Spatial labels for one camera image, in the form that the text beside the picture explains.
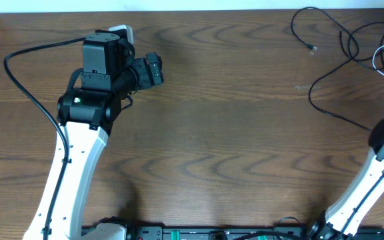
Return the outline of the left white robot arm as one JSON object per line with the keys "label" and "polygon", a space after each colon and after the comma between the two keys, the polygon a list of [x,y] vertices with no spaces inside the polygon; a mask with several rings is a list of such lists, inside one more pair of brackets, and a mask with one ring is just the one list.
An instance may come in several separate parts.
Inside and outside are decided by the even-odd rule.
{"label": "left white robot arm", "polygon": [[83,67],[71,75],[57,103],[56,149],[37,212],[24,239],[130,239],[114,220],[83,228],[83,214],[97,162],[112,126],[132,106],[132,95],[163,83],[155,52],[135,56],[128,25],[97,30],[81,39]]}

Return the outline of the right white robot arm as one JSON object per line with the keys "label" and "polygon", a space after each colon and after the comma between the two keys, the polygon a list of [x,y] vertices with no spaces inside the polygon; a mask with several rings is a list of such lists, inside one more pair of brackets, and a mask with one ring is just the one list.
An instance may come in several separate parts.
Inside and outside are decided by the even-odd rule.
{"label": "right white robot arm", "polygon": [[357,176],[340,198],[321,215],[308,239],[352,239],[377,200],[384,193],[384,119],[369,136],[370,150]]}

